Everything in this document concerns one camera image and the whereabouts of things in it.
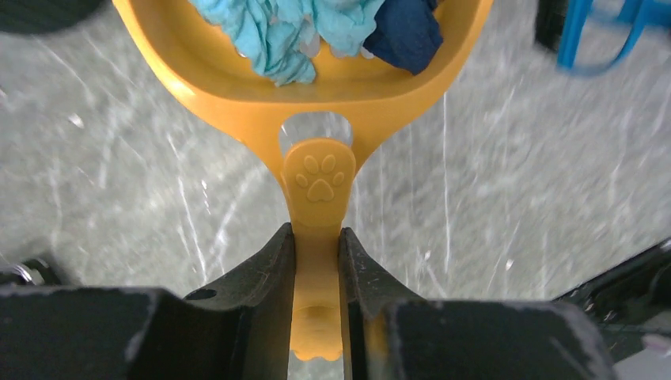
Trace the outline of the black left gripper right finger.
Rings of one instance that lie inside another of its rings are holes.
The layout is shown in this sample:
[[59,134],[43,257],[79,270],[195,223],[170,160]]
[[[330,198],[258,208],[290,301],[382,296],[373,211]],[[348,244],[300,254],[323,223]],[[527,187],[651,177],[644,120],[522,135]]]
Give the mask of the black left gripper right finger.
[[339,236],[347,379],[614,379],[597,327],[553,301],[425,299]]

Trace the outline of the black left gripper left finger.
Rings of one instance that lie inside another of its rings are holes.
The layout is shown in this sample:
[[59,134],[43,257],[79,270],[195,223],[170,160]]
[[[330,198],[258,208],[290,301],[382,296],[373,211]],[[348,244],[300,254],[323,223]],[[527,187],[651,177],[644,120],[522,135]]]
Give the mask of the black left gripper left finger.
[[4,379],[284,379],[294,236],[282,225],[181,298],[157,287],[4,286]]

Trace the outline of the orange slotted scoop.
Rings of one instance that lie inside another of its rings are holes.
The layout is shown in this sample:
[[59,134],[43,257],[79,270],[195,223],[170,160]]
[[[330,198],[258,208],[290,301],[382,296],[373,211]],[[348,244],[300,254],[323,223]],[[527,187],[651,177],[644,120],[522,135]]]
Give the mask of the orange slotted scoop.
[[301,360],[343,354],[338,240],[354,178],[420,117],[465,64],[489,1],[441,1],[443,45],[418,75],[379,59],[316,57],[317,79],[282,87],[247,68],[229,38],[187,1],[117,1],[132,40],[190,112],[251,150],[278,181],[294,234],[290,347]]

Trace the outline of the blue hand brush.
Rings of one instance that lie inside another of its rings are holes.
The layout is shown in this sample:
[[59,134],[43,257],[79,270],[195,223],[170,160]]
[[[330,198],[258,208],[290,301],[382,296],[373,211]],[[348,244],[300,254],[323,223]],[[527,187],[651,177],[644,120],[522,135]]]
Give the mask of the blue hand brush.
[[539,1],[534,47],[557,70],[597,76],[654,53],[670,64],[669,1]]

